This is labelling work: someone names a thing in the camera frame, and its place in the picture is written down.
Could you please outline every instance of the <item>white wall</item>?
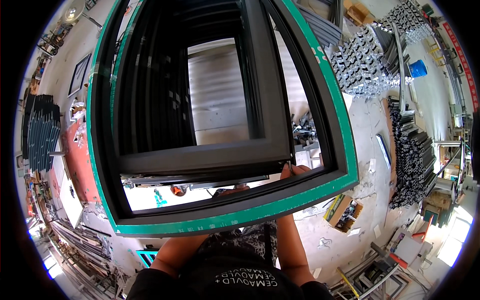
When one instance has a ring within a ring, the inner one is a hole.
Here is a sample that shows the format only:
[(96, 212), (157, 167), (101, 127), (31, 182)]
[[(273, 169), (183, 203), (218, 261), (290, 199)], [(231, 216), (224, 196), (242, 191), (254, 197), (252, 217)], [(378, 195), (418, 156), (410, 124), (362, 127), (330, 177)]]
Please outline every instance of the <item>white wall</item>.
[(58, 274), (55, 277), (55, 283), (59, 285), (59, 287), (63, 290), (65, 295), (71, 300), (87, 300), (88, 298), (85, 297), (77, 288), (72, 284), (72, 282), (68, 279), (68, 277), (64, 274)]
[(27, 190), (25, 186), (25, 180), (23, 177), (18, 177), (17, 174), (17, 164), (16, 164), (16, 156), (22, 154), (21, 148), (21, 140), (22, 140), (22, 113), (19, 111), (20, 106), (17, 107), (16, 117), (15, 117), (15, 129), (14, 129), (14, 138), (13, 138), (13, 176), (15, 177), (16, 184), (17, 184), (17, 192), (18, 192), (18, 201), (20, 201), (20, 207), (22, 208), (22, 212), (24, 217), (28, 217), (28, 207), (27, 202), (25, 200), (27, 196)]
[(477, 195), (479, 193), (479, 187), (477, 186), (477, 183), (473, 181), (472, 176), (465, 176), (462, 192), (465, 194), (465, 196), (462, 197), (460, 206), (471, 216), (474, 216), (475, 210), (477, 209)]

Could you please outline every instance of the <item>orange object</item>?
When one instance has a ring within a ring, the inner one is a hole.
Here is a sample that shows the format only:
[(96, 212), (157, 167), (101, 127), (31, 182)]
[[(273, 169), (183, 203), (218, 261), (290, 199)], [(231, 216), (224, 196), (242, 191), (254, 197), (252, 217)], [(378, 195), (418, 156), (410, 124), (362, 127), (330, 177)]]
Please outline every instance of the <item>orange object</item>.
[(412, 234), (412, 237), (414, 238), (414, 237), (423, 236), (421, 238), (421, 242), (423, 243), (425, 241), (425, 237), (427, 236), (428, 228), (430, 228), (430, 225), (432, 225), (432, 221), (433, 221), (433, 215), (430, 216), (430, 220), (428, 221), (427, 229), (424, 232), (417, 232), (417, 233)]
[(406, 269), (408, 267), (408, 264), (402, 260), (400, 257), (396, 256), (395, 254), (393, 253), (390, 253), (390, 257), (396, 261), (402, 268)]

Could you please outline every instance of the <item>red banner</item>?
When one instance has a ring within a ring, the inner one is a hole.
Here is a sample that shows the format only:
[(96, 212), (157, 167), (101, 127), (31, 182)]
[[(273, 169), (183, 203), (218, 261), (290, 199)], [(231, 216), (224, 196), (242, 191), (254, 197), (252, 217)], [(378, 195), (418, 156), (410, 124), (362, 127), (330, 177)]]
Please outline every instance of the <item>red banner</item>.
[(443, 23), (443, 26), (445, 27), (445, 31), (447, 32), (448, 36), (452, 40), (453, 46), (455, 47), (455, 51), (458, 55), (458, 59), (460, 59), (460, 62), (462, 63), (463, 71), (465, 72), (465, 77), (468, 81), (468, 86), (470, 88), (470, 94), (472, 95), (473, 111), (477, 111), (477, 109), (479, 108), (479, 101), (477, 98), (477, 89), (475, 88), (475, 82), (473, 81), (472, 71), (468, 66), (467, 59), (463, 54), (462, 48), (460, 47), (460, 44), (452, 28), (447, 22)]

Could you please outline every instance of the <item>cardboard box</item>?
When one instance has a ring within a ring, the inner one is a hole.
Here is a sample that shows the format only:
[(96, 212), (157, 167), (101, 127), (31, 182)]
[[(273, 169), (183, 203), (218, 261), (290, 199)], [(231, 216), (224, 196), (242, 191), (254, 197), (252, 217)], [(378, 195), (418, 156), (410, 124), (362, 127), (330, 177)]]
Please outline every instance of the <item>cardboard box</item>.
[(356, 26), (369, 24), (375, 20), (368, 8), (360, 2), (353, 3), (352, 0), (344, 0), (343, 6), (345, 6), (345, 16)]
[[(335, 199), (333, 200), (332, 204), (330, 204), (330, 207), (326, 211), (324, 215), (324, 219), (338, 231), (341, 232), (348, 232), (353, 224), (355, 223), (354, 220), (348, 220), (345, 225), (342, 228), (336, 227), (336, 224), (340, 220), (342, 214), (345, 212), (347, 207), (350, 205), (350, 203), (353, 201), (353, 199), (349, 196), (346, 196), (344, 194), (340, 194)], [(360, 215), (361, 210), (363, 209), (363, 205), (355, 201), (357, 204), (355, 206), (355, 211), (353, 213), (353, 217), (356, 219)]]

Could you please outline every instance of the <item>window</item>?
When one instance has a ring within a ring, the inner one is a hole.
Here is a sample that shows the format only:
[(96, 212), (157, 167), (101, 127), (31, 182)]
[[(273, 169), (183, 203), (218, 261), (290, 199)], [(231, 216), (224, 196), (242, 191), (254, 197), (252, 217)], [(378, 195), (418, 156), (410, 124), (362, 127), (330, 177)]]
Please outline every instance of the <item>window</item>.
[(52, 279), (57, 277), (57, 275), (63, 273), (61, 267), (57, 264), (55, 259), (51, 255), (49, 255), (44, 261), (43, 264), (45, 268), (48, 270), (48, 274)]
[(467, 238), (469, 230), (469, 222), (459, 217), (455, 217), (452, 229), (440, 249), (438, 258), (443, 260), (447, 265), (453, 266), (460, 250), (462, 249), (465, 238)]

